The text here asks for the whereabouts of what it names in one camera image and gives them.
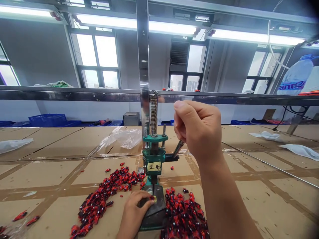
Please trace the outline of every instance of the label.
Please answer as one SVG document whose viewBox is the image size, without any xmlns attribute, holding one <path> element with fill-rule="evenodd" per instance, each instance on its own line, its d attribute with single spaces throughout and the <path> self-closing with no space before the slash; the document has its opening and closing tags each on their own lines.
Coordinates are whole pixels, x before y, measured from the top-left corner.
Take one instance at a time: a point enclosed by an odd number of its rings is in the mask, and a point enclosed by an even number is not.
<svg viewBox="0 0 319 239">
<path fill-rule="evenodd" d="M 306 81 L 282 82 L 278 90 L 302 90 Z"/>
<path fill-rule="evenodd" d="M 160 171 L 162 168 L 161 162 L 154 162 L 147 164 L 147 171 Z"/>
</svg>

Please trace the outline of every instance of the white cable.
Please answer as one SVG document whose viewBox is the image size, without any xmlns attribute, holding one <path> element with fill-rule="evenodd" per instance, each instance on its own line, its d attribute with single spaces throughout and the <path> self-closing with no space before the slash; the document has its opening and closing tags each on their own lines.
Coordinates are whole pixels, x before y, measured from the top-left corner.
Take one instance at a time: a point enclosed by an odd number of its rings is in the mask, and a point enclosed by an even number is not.
<svg viewBox="0 0 319 239">
<path fill-rule="evenodd" d="M 277 6 L 275 6 L 275 8 L 273 9 L 272 12 L 274 12 L 276 10 L 276 8 L 279 6 L 279 4 L 282 2 L 283 0 L 280 0 L 278 3 L 277 3 Z M 268 21 L 268 28 L 267 28 L 267 37 L 268 37 L 268 44 L 269 44 L 269 47 L 270 47 L 270 52 L 272 54 L 272 57 L 275 59 L 275 61 L 280 65 L 282 66 L 283 68 L 286 68 L 286 69 L 289 69 L 289 67 L 285 66 L 284 64 L 282 64 L 280 61 L 277 60 L 277 58 L 275 57 L 275 54 L 272 50 L 272 47 L 271 47 L 271 43 L 270 43 L 270 36 L 269 36 L 269 28 L 270 28 L 270 22 L 271 20 Z"/>
</svg>

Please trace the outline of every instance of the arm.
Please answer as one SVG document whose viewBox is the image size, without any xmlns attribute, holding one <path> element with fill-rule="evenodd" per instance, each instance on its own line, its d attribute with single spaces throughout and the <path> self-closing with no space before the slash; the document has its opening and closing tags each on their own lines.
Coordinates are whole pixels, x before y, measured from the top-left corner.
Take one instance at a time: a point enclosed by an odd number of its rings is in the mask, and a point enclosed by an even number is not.
<svg viewBox="0 0 319 239">
<path fill-rule="evenodd" d="M 211 238 L 262 239 L 221 150 L 221 115 L 210 105 L 177 101 L 175 132 L 199 166 Z"/>
</svg>

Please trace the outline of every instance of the fluorescent light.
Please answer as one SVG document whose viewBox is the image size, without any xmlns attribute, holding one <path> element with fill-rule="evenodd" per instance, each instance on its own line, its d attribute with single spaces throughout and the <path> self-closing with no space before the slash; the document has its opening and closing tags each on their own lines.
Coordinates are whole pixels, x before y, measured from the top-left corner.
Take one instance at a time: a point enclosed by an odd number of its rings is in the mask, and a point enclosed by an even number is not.
<svg viewBox="0 0 319 239">
<path fill-rule="evenodd" d="M 47 10 L 47 11 L 46 10 L 36 10 L 36 9 L 30 9 L 30 8 L 0 6 L 0 14 L 1 13 L 23 14 L 23 15 L 32 15 L 32 16 L 52 18 L 49 10 Z"/>
<path fill-rule="evenodd" d="M 81 21 L 82 24 L 91 25 L 95 27 L 125 29 L 134 31 L 136 31 L 137 29 L 136 19 L 131 18 L 118 18 L 87 14 L 77 14 L 76 17 Z M 196 27 L 185 24 L 149 21 L 149 31 L 154 33 L 189 36 L 194 35 Z"/>
<path fill-rule="evenodd" d="M 170 33 L 172 35 L 194 35 L 196 27 L 184 24 L 149 21 L 149 31 Z"/>
<path fill-rule="evenodd" d="M 244 41 L 252 43 L 268 43 L 267 34 L 260 33 L 248 33 L 248 32 L 237 32 L 229 30 L 216 29 L 216 32 L 207 39 L 218 39 L 218 40 L 230 40 L 230 41 Z M 298 45 L 303 43 L 305 39 L 270 35 L 270 42 L 274 45 Z"/>
</svg>

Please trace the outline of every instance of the hand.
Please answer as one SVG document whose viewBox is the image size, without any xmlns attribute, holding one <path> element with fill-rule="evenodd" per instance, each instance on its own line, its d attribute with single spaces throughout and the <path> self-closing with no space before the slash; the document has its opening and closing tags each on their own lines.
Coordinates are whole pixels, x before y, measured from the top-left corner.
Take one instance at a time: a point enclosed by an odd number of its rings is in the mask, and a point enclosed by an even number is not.
<svg viewBox="0 0 319 239">
<path fill-rule="evenodd" d="M 199 165 L 222 153 L 221 115 L 217 107 L 196 101 L 176 101 L 174 109 L 175 133 L 187 144 Z"/>
<path fill-rule="evenodd" d="M 153 200 L 147 201 L 143 207 L 139 208 L 137 204 L 142 198 L 149 198 L 151 195 L 146 191 L 134 191 L 127 199 L 117 239 L 134 239 L 141 226 L 144 215 L 154 204 Z"/>
</svg>

